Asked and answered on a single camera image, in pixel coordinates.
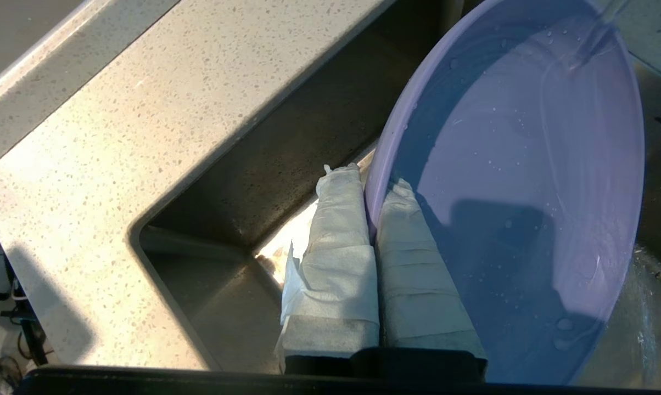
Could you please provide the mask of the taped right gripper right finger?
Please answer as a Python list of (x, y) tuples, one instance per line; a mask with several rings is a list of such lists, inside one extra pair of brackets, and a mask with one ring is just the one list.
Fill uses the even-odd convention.
[(482, 382), (487, 355), (410, 183), (392, 180), (376, 250), (382, 368), (416, 379)]

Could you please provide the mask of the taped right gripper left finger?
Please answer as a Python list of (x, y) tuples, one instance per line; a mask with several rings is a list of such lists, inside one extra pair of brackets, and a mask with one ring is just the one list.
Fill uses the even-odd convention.
[(289, 245), (276, 355), (285, 374), (345, 371), (380, 345), (378, 275), (359, 167), (324, 167), (302, 258)]

